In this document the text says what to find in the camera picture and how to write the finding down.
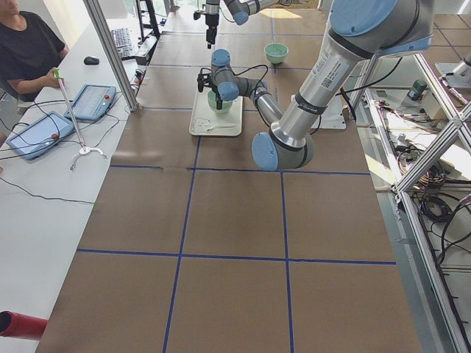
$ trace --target tablet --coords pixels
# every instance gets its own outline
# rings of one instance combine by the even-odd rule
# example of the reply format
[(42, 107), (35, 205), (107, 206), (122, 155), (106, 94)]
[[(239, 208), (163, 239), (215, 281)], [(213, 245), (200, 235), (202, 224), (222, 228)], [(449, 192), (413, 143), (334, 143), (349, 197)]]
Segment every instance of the tablet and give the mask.
[[(110, 108), (116, 95), (116, 87), (103, 85), (84, 85), (72, 102), (77, 120), (97, 121)], [(68, 111), (66, 118), (71, 118)]]
[(6, 142), (25, 160), (32, 160), (46, 153), (73, 131), (72, 122), (53, 111), (17, 135), (8, 138)]

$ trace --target white table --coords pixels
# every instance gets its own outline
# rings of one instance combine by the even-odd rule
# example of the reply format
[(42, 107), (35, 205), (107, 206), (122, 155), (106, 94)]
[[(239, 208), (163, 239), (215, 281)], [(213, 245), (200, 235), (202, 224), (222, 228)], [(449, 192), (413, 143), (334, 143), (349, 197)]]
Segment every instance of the white table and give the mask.
[[(84, 65), (83, 59), (88, 55), (99, 57), (100, 64)], [(131, 79), (137, 68), (135, 61), (127, 60), (123, 64)], [(91, 25), (61, 63), (60, 75), (65, 79), (70, 99), (86, 83), (115, 85), (120, 91)], [(36, 102), (55, 99), (63, 99), (60, 90), (45, 88)], [(64, 103), (41, 107), (46, 112), (56, 110), (62, 114), (66, 111)], [(89, 127), (80, 124), (86, 127), (82, 131), (86, 144), (95, 146), (117, 123), (99, 144), (108, 159), (97, 153), (89, 154), (79, 158), (75, 170), (70, 171), (71, 158), (79, 151), (79, 145), (63, 142), (33, 161), (0, 160), (4, 169), (0, 177), (36, 195), (94, 202), (129, 114), (123, 97), (109, 114), (115, 118), (105, 116)], [(21, 121), (32, 123), (41, 116), (43, 113), (33, 107)], [(77, 135), (66, 140), (78, 141)], [(16, 155), (5, 151), (7, 147), (4, 144), (1, 148), (0, 158)], [(92, 207), (92, 204), (31, 197), (0, 180), (0, 311), (49, 317)], [(0, 338), (0, 352), (29, 353), (37, 344), (36, 341)]]

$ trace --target red cylinder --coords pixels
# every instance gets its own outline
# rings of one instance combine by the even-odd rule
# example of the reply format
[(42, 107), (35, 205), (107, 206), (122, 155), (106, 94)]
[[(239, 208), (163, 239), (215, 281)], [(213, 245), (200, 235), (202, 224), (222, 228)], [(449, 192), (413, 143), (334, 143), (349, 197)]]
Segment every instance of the red cylinder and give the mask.
[(40, 340), (46, 329), (45, 318), (3, 311), (0, 313), (0, 336)]

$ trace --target green bowl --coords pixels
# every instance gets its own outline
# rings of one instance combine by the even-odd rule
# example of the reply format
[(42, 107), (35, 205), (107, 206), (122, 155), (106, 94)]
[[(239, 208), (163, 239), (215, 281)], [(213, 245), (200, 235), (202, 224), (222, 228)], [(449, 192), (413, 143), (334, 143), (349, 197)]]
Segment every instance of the green bowl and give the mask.
[(217, 108), (216, 108), (216, 94), (212, 90), (210, 90), (208, 92), (208, 104), (209, 104), (210, 108), (216, 114), (225, 114), (233, 106), (233, 101), (222, 101), (222, 109), (217, 110)]
[(279, 43), (269, 44), (265, 47), (265, 55), (272, 64), (281, 64), (288, 55), (288, 47)]

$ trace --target computer mouse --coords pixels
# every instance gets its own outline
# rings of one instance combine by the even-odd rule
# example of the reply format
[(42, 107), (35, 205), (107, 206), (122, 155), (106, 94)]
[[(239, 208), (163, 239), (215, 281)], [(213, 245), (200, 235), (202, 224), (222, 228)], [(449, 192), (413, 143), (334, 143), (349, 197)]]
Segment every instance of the computer mouse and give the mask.
[(86, 57), (83, 63), (86, 65), (98, 65), (100, 64), (100, 59), (98, 57)]

